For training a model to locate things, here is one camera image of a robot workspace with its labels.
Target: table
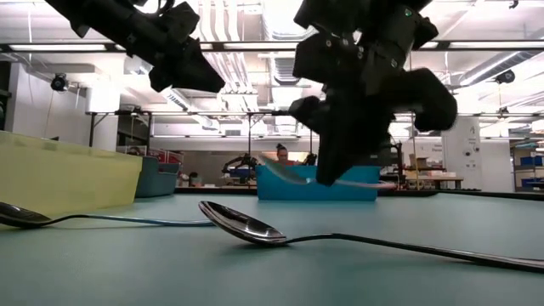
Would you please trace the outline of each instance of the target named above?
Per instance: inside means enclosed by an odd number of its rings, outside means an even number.
[[[455,182],[456,189],[459,190],[461,188],[461,182],[464,180],[464,178],[461,177],[442,177],[442,176],[423,176],[420,175],[419,178],[406,178],[406,181],[433,181],[434,182],[434,188],[436,190],[442,189],[440,184],[442,182]]]
[[[343,232],[544,258],[544,203],[439,194],[375,203],[258,202],[254,196],[174,195],[107,213],[202,218],[216,201],[285,234]],[[73,220],[0,230],[0,304],[18,305],[543,305],[544,275],[493,269],[349,241],[279,249],[217,228]]]

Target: pillar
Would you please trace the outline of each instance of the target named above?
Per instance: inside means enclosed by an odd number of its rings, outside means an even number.
[[[113,112],[119,110],[121,91],[113,82],[96,82],[87,89],[87,111]],[[117,116],[96,116],[94,127],[93,148],[115,151],[117,145]]]
[[[442,133],[444,164],[448,172],[463,177],[463,189],[483,188],[479,120],[458,117],[456,125]]]

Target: yellow plastic container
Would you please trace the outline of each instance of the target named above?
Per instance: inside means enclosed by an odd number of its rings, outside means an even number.
[[[130,205],[140,157],[0,132],[0,201],[46,215]]]

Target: metal spoon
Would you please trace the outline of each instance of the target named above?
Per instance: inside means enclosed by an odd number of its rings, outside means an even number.
[[[267,225],[246,214],[237,212],[234,209],[224,207],[214,202],[201,201],[199,208],[212,222],[229,234],[242,240],[249,241],[266,247],[282,247],[290,243],[313,241],[322,239],[339,239],[346,241],[357,241],[382,247],[392,247],[406,251],[426,253],[446,258],[466,260],[477,264],[485,264],[491,267],[503,269],[516,269],[530,272],[544,273],[544,260],[510,258],[476,252],[465,252],[440,248],[434,246],[419,246],[413,244],[385,241],[374,238],[367,238],[357,235],[345,234],[320,234],[300,238],[287,239],[279,230]]]
[[[315,181],[315,178],[303,178],[298,173],[295,173],[294,171],[289,170],[287,167],[283,166],[279,162],[276,162],[275,160],[268,158],[265,155],[259,155],[259,158],[263,160],[264,165],[278,178],[283,179],[287,183],[291,184],[300,184],[300,185],[306,185],[311,184]],[[353,182],[353,181],[347,181],[347,180],[341,180],[338,179],[336,181],[337,184],[346,185],[346,186],[354,186],[354,187],[361,187],[361,188],[369,188],[369,189],[396,189],[397,185],[393,183],[379,183],[379,184],[368,184],[368,183],[361,183],[361,182]]]
[[[29,211],[27,209],[10,205],[8,203],[0,202],[0,224],[5,224],[22,229],[35,229],[50,224],[55,224],[71,218],[93,218],[110,221],[122,221],[122,222],[134,222],[141,224],[153,224],[163,226],[178,226],[178,227],[191,227],[191,226],[213,226],[213,223],[208,220],[199,221],[167,221],[167,220],[153,220],[145,218],[125,218],[116,216],[100,216],[93,214],[74,214],[70,216],[64,216],[58,219],[51,219],[44,215]]]

